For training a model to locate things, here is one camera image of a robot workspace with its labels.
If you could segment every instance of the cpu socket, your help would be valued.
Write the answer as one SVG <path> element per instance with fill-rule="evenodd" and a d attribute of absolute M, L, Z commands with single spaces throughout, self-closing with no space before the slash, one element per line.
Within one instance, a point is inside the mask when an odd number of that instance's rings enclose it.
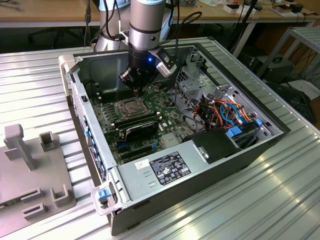
<path fill-rule="evenodd" d="M 126 99 L 115 103 L 114 106 L 121 110 L 124 119 L 131 119 L 148 113 L 147 107 L 139 98 Z"/>

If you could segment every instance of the power supply label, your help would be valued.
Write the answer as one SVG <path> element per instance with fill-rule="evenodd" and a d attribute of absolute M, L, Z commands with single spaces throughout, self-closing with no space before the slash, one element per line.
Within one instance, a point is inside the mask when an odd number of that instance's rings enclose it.
<path fill-rule="evenodd" d="M 167 185 L 191 173 L 179 152 L 149 162 L 161 185 Z"/>

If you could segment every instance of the aluminum workbench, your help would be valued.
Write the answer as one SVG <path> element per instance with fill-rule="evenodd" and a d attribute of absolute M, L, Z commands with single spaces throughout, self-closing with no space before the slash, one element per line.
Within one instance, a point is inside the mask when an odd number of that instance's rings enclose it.
<path fill-rule="evenodd" d="M 246 169 L 116 237 L 95 212 L 94 187 L 75 131 L 58 56 L 92 51 L 71 48 L 0 55 L 0 135 L 20 123 L 24 139 L 57 133 L 77 200 L 64 212 L 3 239 L 319 239 L 320 132 L 216 41 L 201 43 L 291 129 Z M 208 72 L 218 82 L 219 73 Z"/>

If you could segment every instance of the blue latch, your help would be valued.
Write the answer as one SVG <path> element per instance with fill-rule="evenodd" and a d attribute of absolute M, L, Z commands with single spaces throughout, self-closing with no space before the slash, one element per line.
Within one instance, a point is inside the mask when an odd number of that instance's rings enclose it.
<path fill-rule="evenodd" d="M 98 191 L 98 194 L 99 194 L 99 202 L 100 203 L 105 202 L 107 200 L 107 198 L 112 195 L 110 189 L 108 189 L 108 188 L 105 188 L 105 189 Z"/>
<path fill-rule="evenodd" d="M 255 120 L 255 122 L 256 122 L 256 124 L 258 124 L 259 127 L 263 124 L 259 118 L 257 120 Z"/>
<path fill-rule="evenodd" d="M 238 126 L 233 126 L 233 127 L 228 128 L 227 133 L 231 138 L 233 138 L 234 136 L 241 134 L 242 131 Z"/>
<path fill-rule="evenodd" d="M 85 127 L 85 130 L 84 130 L 84 135 L 85 135 L 85 136 L 88 136 L 88 131 L 89 131 L 89 127 L 86 126 L 86 127 Z"/>

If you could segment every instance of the wooden desk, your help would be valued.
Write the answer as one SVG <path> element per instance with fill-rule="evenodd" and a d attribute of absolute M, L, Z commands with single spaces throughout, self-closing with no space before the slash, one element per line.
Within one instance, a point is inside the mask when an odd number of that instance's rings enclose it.
<path fill-rule="evenodd" d="M 304 17 L 302 13 L 300 13 L 300 16 L 295 15 L 290 17 L 283 17 L 275 13 L 274 11 L 272 11 L 270 9 L 271 5 L 266 5 L 266 4 L 261 4 L 261 5 L 263 9 L 251 15 L 247 20 L 248 25 L 238 45 L 236 46 L 233 52 L 233 55 L 235 57 L 238 57 L 238 55 L 240 54 L 242 48 L 244 47 L 246 41 L 248 40 L 251 32 L 253 31 L 257 23 L 297 23 L 297 22 L 303 23 L 303 22 L 306 22 L 307 23 L 306 26 L 311 27 L 316 22 L 316 20 L 320 18 L 319 16 L 316 16 L 316 15 L 307 15 Z M 198 1 L 196 4 L 196 7 L 187 7 L 187 6 L 180 7 L 180 22 L 188 15 L 197 11 L 201 11 L 202 16 L 198 20 L 193 22 L 195 24 L 233 24 L 238 22 L 238 19 L 240 16 L 237 13 L 231 14 L 226 12 L 225 10 L 223 10 L 223 6 L 221 5 L 212 7 Z M 175 11 L 174 18 L 177 19 L 177 11 Z"/>
<path fill-rule="evenodd" d="M 0 6 L 0 28 L 85 26 L 86 0 L 18 0 L 24 11 Z M 100 13 L 93 2 L 90 26 L 100 25 Z"/>

